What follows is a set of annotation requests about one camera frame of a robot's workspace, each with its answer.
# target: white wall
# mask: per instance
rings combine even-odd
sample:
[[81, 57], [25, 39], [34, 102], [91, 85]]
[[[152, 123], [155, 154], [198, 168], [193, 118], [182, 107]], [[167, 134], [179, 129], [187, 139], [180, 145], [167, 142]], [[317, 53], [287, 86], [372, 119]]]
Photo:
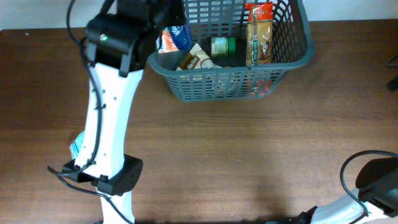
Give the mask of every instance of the white wall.
[[[71, 25], [84, 27], [103, 0], [76, 0]], [[310, 21], [398, 19], [398, 0], [303, 0]], [[0, 0], [0, 29], [65, 27], [69, 0]]]

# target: wooden surface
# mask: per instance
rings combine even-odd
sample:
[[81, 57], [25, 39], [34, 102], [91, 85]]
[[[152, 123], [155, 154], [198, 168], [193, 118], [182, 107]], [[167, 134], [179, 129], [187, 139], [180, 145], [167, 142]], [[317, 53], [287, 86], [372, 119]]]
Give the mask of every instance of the wooden surface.
[[[344, 194], [339, 171], [350, 155], [398, 152], [398, 93], [385, 88], [398, 75], [385, 64], [398, 54], [398, 21], [311, 28], [314, 59], [261, 100], [182, 103], [146, 70], [125, 145], [144, 160], [133, 195], [139, 221], [298, 215]], [[85, 124], [88, 80], [66, 30], [4, 30], [0, 56], [0, 223], [100, 220], [98, 198], [46, 171], [70, 160]], [[350, 188], [371, 158], [348, 167]]]

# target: blue-gray basket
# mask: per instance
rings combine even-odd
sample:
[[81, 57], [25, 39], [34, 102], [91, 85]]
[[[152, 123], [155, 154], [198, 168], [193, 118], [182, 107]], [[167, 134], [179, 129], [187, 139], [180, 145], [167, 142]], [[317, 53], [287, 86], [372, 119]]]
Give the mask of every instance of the blue-gray basket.
[[[266, 0], [184, 0], [195, 42], [207, 37], [246, 38], [249, 11], [243, 4]], [[148, 62], [163, 75], [174, 95], [182, 101], [263, 98], [289, 70], [309, 63], [314, 44], [302, 0], [274, 0], [272, 63], [250, 67], [201, 68], [175, 71], [186, 50], [153, 53]]]

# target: green lid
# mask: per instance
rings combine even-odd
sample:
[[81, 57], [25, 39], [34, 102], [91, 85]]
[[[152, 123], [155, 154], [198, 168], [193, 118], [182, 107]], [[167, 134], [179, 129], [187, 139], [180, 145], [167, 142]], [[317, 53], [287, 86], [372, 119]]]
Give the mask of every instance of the green lid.
[[228, 56], [235, 57], [235, 37], [228, 37]]

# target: green jar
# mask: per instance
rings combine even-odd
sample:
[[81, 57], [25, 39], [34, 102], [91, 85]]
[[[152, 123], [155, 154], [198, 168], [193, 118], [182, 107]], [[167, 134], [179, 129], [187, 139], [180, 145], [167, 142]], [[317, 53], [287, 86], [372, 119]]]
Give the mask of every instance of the green jar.
[[212, 57], [235, 57], [235, 37], [212, 37]]

